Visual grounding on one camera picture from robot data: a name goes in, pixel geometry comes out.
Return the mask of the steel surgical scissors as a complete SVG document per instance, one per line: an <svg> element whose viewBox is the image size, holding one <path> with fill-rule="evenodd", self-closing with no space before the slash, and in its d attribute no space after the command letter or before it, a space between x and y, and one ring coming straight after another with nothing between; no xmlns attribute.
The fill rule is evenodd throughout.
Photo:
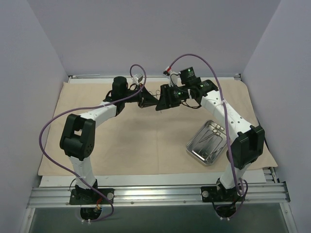
<svg viewBox="0 0 311 233"><path fill-rule="evenodd" d="M219 146L223 143L226 134L220 129L205 127L198 133L199 141L198 144L211 144Z"/></svg>

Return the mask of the metal instrument tray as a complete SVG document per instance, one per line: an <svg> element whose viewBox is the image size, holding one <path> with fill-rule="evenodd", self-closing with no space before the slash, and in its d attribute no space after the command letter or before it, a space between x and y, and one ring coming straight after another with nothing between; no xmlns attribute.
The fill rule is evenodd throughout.
<svg viewBox="0 0 311 233"><path fill-rule="evenodd" d="M197 133L191 138L191 140L187 143L186 145L186 151L189 155L193 156L195 159L197 159L200 163L202 163L204 166L211 166L212 164L215 163L215 160L212 164L207 164L204 161L204 158L202 157L202 150L206 147L212 147L212 148L216 148L216 147L220 147L220 146L225 146L227 147L227 141L226 141L226 137L223 140L223 143L219 146L214 146L211 144L198 144L199 141L199 131L203 128L216 128L216 129L220 129L222 132L225 133L225 128L222 127L221 125L219 125L217 122L213 121L213 120L208 120L206 121L203 126L197 131Z"/></svg>

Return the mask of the steel surgical forceps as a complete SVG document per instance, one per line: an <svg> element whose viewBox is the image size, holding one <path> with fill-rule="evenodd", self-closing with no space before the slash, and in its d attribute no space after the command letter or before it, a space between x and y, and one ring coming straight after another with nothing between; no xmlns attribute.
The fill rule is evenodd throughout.
<svg viewBox="0 0 311 233"><path fill-rule="evenodd" d="M149 91L147 97L148 107L156 107L159 103L160 90L156 90L155 93Z"/></svg>

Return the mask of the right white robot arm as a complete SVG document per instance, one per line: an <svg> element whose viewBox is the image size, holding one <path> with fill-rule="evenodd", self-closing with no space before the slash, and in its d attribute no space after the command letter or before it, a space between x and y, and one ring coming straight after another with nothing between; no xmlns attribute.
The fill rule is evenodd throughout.
<svg viewBox="0 0 311 233"><path fill-rule="evenodd" d="M222 96L221 90L211 80L189 82L180 87L163 84L157 111L177 107L182 101L193 99L209 111L225 129L229 165L220 177L216 196L227 200L233 187L243 177L246 169L263 153L265 131L245 120Z"/></svg>

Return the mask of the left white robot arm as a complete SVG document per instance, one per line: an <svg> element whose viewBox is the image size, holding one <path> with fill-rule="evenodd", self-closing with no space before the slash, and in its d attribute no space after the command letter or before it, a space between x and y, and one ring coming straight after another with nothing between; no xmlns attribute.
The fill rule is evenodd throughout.
<svg viewBox="0 0 311 233"><path fill-rule="evenodd" d="M86 203L98 197L97 180L93 174L90 155L95 146L95 130L105 121L116 117L126 103L136 102L140 108L157 105L158 100L142 84L132 90L127 79L115 77L112 89L100 103L100 108L86 113L68 115L60 140L60 148L69 157L76 174L75 189Z"/></svg>

